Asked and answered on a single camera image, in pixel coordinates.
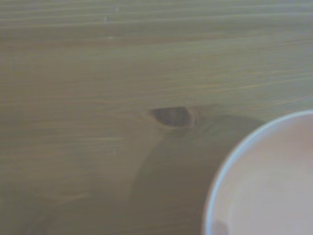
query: table top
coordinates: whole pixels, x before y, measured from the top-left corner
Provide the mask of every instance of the table top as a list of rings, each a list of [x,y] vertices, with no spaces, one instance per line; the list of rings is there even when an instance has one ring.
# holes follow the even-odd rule
[[[231,149],[313,104],[308,0],[0,0],[0,232],[199,234]]]

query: wood grain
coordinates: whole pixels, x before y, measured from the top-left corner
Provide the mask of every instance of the wood grain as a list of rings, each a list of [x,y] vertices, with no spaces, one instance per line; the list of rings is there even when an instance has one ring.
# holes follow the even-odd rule
[[[309,0],[0,0],[0,233],[199,234],[231,148],[312,108],[312,27]],[[192,130],[149,112],[178,106]]]

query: bowl rim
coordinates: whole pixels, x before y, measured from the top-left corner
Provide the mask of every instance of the bowl rim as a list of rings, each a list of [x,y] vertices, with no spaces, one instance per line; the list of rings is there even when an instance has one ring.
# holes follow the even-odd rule
[[[213,214],[213,205],[215,202],[215,198],[220,187],[221,182],[226,176],[229,169],[232,165],[242,156],[242,154],[249,148],[249,146],[254,142],[254,140],[263,132],[272,128],[273,126],[279,124],[280,122],[287,121],[294,118],[304,117],[304,116],[313,116],[313,110],[305,110],[296,113],[291,113],[279,118],[276,118],[261,127],[257,128],[253,132],[251,132],[248,136],[246,136],[242,141],[240,141],[232,151],[227,155],[227,157],[222,161],[218,170],[214,174],[213,180],[211,181],[211,185],[209,187],[208,193],[206,195],[204,209],[202,213],[201,220],[201,235],[212,235],[211,232],[207,233],[207,231],[211,230],[210,221],[212,220]]]

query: white bowl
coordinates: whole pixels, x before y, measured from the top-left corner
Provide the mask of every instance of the white bowl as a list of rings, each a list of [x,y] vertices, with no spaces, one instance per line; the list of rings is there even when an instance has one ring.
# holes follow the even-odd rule
[[[313,235],[313,111],[241,142],[207,196],[202,235]]]

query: wooden surface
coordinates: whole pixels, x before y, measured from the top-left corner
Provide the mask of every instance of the wooden surface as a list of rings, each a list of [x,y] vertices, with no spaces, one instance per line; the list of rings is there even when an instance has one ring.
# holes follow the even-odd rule
[[[309,0],[0,0],[0,233],[199,234],[233,146],[312,108],[312,29]]]

